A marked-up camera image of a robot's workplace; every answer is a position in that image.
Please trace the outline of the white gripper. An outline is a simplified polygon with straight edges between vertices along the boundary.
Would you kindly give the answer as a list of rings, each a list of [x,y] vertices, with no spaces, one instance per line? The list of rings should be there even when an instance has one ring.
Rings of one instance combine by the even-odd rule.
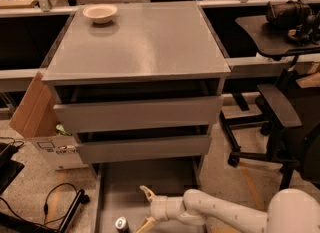
[[[184,204],[182,197],[156,196],[155,193],[146,187],[140,186],[146,199],[150,202],[150,215],[145,217],[135,233],[147,233],[157,222],[167,222],[169,220],[181,220],[184,213]]]

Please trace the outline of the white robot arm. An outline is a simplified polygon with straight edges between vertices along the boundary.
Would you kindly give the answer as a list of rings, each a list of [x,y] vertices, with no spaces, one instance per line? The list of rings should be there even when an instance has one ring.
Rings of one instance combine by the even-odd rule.
[[[241,233],[320,233],[320,204],[298,189],[284,189],[271,199],[266,212],[189,189],[180,197],[156,195],[142,185],[150,203],[146,217],[136,233],[147,233],[161,222],[179,221],[202,226],[214,217]]]

